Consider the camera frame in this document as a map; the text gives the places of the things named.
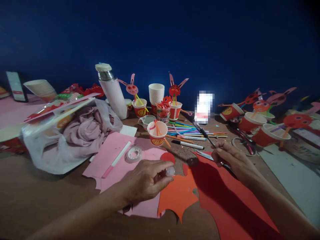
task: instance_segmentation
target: table surface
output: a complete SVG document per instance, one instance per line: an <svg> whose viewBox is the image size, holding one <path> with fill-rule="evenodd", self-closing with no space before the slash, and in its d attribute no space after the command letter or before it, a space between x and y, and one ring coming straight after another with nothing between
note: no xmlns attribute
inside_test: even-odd
<svg viewBox="0 0 320 240"><path fill-rule="evenodd" d="M216 120L211 119L204 129L210 132L228 132L229 137L225 139L230 142L237 136L231 133L219 118L216 116ZM129 118L123 120L123 124L137 127L136 137L149 138L137 121L134 112L131 112ZM178 121L191 124L185 121L182 115ZM205 146L204 151L211 151L208 141L201 142L201 145ZM195 158L191 153L194 149L181 148L176 144L171 146L167 148L165 145L168 152L176 158L176 174L183 175L182 162ZM0 158L0 238L25 238L99 194L99 190L95 190L94 179L82 176L89 161L65 175L52 175L36 169L28 154L5 156L1 153ZM259 155L251 157L250 160L276 189L293 202ZM175 214L170 210L160 219L133 215L128 217L114 213L84 238L219 239L219 233L213 217L196 202L184 212L183 224L177 222Z"/></svg>

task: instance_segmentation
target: scissors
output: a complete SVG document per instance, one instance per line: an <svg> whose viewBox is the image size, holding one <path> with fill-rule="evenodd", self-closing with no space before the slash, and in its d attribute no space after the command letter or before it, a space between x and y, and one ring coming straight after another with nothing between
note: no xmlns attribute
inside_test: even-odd
<svg viewBox="0 0 320 240"><path fill-rule="evenodd" d="M197 154L214 162L214 159L206 153L203 153L201 151L197 151ZM230 166L228 166L227 164L224 164L223 162L220 162L220 163L235 179L238 180L238 178L236 177L236 175L234 174L234 172L232 171Z"/></svg>

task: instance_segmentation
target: smartphone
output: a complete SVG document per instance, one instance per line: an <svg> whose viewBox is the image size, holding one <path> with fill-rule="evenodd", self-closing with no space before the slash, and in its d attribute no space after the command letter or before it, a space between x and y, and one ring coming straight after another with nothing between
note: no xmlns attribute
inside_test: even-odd
<svg viewBox="0 0 320 240"><path fill-rule="evenodd" d="M12 91L13 99L16 102L28 102L26 92L23 90L24 86L21 84L17 72L7 72L8 81Z"/></svg>

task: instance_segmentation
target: fingers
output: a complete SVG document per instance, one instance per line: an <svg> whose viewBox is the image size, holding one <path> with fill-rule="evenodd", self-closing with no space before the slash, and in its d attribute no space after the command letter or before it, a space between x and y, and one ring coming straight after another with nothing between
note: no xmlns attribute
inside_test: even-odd
<svg viewBox="0 0 320 240"><path fill-rule="evenodd" d="M156 182L152 186L153 194L156 196L160 191L162 191L166 186L168 186L169 183L173 181L173 177L164 177L160 179L158 182Z"/></svg>
<svg viewBox="0 0 320 240"><path fill-rule="evenodd" d="M171 162L171 161L162 161L162 160L157 161L157 163L152 165L152 175L153 175L153 177L156 176L161 171L163 171L163 170L165 170L168 167L171 167L173 165L174 165L174 163Z"/></svg>

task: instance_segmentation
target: right hand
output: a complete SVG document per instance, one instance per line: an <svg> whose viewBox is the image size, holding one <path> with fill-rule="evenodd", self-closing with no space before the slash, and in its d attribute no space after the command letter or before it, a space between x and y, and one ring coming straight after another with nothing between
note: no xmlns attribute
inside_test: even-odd
<svg viewBox="0 0 320 240"><path fill-rule="evenodd" d="M220 162L229 165L238 180L247 188L250 188L256 181L265 180L253 163L239 149L225 141L217 142L215 146L217 149L214 149L211 156L213 159L217 159L216 154L220 157L218 161L215 160L217 166L222 166Z"/></svg>

